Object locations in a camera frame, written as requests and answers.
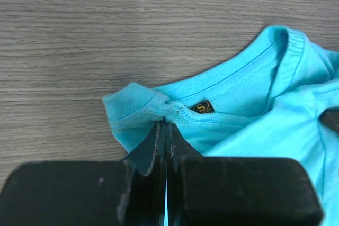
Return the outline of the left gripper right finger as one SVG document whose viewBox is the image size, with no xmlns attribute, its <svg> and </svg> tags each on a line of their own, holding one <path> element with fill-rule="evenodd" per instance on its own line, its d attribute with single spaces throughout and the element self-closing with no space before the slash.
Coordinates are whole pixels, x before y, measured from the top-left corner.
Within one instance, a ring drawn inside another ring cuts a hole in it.
<svg viewBox="0 0 339 226">
<path fill-rule="evenodd" d="M 169 225 L 320 225 L 308 174 L 289 158 L 205 157 L 166 125 Z"/>
</svg>

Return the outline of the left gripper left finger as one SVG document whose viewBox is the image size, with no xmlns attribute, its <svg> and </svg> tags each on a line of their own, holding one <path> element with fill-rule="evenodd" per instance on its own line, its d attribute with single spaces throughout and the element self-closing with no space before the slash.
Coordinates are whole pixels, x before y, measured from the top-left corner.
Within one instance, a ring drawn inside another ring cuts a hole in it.
<svg viewBox="0 0 339 226">
<path fill-rule="evenodd" d="M 119 161 L 21 164 L 1 191 L 1 225 L 163 225 L 165 131 L 156 122 Z"/>
</svg>

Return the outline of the cyan t shirt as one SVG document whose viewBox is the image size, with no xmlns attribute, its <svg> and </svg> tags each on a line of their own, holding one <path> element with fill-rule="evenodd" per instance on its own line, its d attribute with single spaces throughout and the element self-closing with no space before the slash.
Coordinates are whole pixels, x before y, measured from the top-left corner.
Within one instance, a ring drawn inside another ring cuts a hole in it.
<svg viewBox="0 0 339 226">
<path fill-rule="evenodd" d="M 208 71 L 155 88 L 131 83 L 102 101 L 126 151 L 166 120 L 205 156 L 299 161 L 322 202 L 323 225 L 338 225 L 338 133 L 319 120 L 338 107 L 338 53 L 304 33 L 269 26 Z"/>
</svg>

